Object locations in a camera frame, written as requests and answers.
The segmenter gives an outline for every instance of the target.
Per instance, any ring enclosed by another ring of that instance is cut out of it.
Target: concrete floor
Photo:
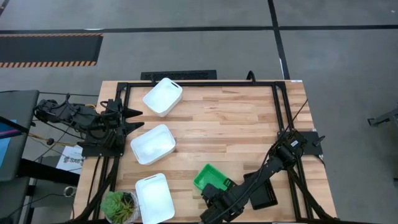
[[[275,0],[280,26],[398,24],[395,0]],[[267,1],[10,0],[0,30],[178,26],[270,26]],[[398,129],[366,119],[396,107],[397,30],[282,31],[291,79],[303,80],[338,216],[396,223]],[[2,68],[0,91],[38,89],[98,94],[103,80],[138,80],[141,72],[217,69],[219,79],[282,79],[273,31],[105,34],[98,65]],[[62,96],[41,95],[41,98]],[[71,101],[94,103],[95,97]],[[32,132],[56,138],[39,125]],[[45,149],[29,141],[24,157]],[[33,223],[62,222],[70,207],[40,209]]]

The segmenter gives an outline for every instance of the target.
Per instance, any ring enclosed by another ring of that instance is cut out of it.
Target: black floor mat
[[[141,72],[141,80],[159,81],[163,78],[171,80],[216,80],[216,70],[172,71],[172,72]]]
[[[103,34],[0,35],[0,67],[94,66]]]

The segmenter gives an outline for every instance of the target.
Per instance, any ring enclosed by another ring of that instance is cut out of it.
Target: white container
[[[163,118],[182,98],[182,88],[169,78],[163,78],[144,96],[143,102]]]
[[[175,140],[166,125],[161,124],[133,139],[131,149],[142,165],[151,165],[175,149]]]
[[[174,217],[175,210],[164,174],[156,174],[136,183],[143,224],[156,224]]]

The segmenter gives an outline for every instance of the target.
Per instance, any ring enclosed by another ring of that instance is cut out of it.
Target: table leg
[[[39,164],[38,162],[29,161],[27,159],[21,159],[17,174],[19,176],[50,180],[72,186],[77,186],[80,177],[78,174]]]
[[[24,220],[24,224],[31,224],[33,219],[33,213],[35,212],[35,208],[29,208],[27,212],[26,218]]]

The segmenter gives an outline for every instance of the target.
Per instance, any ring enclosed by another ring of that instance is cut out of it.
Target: butcher block tabletop
[[[302,82],[285,83],[294,116],[307,99],[304,85]],[[118,81],[103,82],[97,112],[104,110],[100,101],[114,98],[117,84]],[[202,168],[211,164],[225,176],[241,184],[244,174],[258,170],[268,149],[277,140],[279,127],[271,87],[186,86],[183,87],[181,102],[164,118],[158,117],[142,102],[150,90],[151,87],[131,88],[128,107],[142,111],[143,114],[126,121],[143,121],[145,125],[127,136],[124,155],[119,163],[116,190],[135,191],[138,180],[163,173],[175,207],[175,216],[168,222],[199,222],[199,216],[205,211],[206,204],[193,180]],[[282,93],[279,92],[278,96],[284,124],[287,126]],[[177,146],[173,153],[152,165],[140,165],[130,142],[160,124],[165,124],[170,129]],[[314,128],[308,103],[295,119],[294,125],[299,131],[311,131]],[[324,210],[335,217],[335,207],[323,164],[315,156],[303,156],[302,160],[309,191]],[[96,161],[97,158],[91,157],[83,163],[74,203],[76,216],[86,207]],[[102,161],[103,159],[99,162],[91,197],[98,188]],[[243,214],[234,222],[295,220],[287,173],[276,173],[271,177],[271,182],[278,205],[253,210],[249,202]],[[305,217],[304,202],[298,188],[297,193],[301,214]]]

